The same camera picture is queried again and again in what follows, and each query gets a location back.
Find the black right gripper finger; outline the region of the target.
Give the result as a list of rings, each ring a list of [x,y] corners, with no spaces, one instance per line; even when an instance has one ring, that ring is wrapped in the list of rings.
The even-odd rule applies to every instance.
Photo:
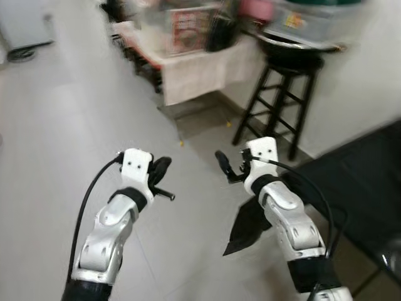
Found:
[[[215,151],[215,158],[217,159],[221,171],[226,176],[226,179],[233,179],[233,169],[229,162],[229,158],[223,153],[223,151]]]

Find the beige striped cloth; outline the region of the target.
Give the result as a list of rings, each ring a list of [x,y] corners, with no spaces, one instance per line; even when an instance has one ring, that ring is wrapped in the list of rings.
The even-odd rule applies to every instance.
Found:
[[[157,70],[166,106],[221,91],[230,83],[257,78],[264,65],[257,40],[247,35],[238,37],[231,48],[222,51],[166,57],[143,43],[143,34],[132,22],[114,23],[112,28],[125,46]]]

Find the dark wooden side table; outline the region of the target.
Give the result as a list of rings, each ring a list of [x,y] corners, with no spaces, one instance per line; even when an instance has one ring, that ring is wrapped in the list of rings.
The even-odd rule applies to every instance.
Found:
[[[113,26],[117,23],[130,20],[124,9],[124,0],[97,0],[98,8],[106,15],[107,30],[112,45],[115,46],[126,60],[133,63],[133,69],[138,77],[143,77],[151,83],[154,92],[162,94],[162,75],[160,68],[151,63],[134,46],[130,46],[121,34],[118,34]]]

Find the black wooden stool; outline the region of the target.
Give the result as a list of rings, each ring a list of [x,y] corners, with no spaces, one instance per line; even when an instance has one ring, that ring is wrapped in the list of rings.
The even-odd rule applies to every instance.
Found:
[[[293,138],[290,142],[288,158],[295,160],[308,110],[313,100],[318,73],[323,69],[324,63],[325,61],[320,56],[266,58],[266,66],[241,115],[232,144],[240,143],[246,130],[252,132],[257,138],[280,137],[290,133]],[[301,97],[291,92],[293,82],[298,77],[306,77],[306,86]],[[297,120],[293,125],[281,117],[283,110],[290,105],[299,107]]]

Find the black bag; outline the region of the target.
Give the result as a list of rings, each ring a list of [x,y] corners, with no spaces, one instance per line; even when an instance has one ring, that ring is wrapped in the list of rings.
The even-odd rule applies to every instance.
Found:
[[[223,51],[230,48],[236,40],[239,29],[237,17],[218,9],[210,20],[209,34],[204,49],[207,52]]]

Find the red printed box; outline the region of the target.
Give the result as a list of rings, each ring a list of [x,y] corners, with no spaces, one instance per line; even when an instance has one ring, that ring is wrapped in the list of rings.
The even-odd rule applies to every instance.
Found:
[[[168,56],[203,51],[212,15],[219,8],[215,2],[194,8],[171,8],[166,12],[165,49]]]

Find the pink object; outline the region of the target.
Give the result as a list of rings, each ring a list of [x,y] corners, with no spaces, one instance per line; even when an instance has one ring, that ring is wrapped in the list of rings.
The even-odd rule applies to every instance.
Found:
[[[249,18],[268,21],[273,15],[273,1],[240,0],[239,14]]]

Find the white floor appliance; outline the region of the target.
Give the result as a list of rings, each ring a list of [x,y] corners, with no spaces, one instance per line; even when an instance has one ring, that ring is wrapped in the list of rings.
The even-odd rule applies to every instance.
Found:
[[[31,60],[26,52],[55,42],[51,16],[44,6],[48,0],[0,0],[0,40],[11,63]]]

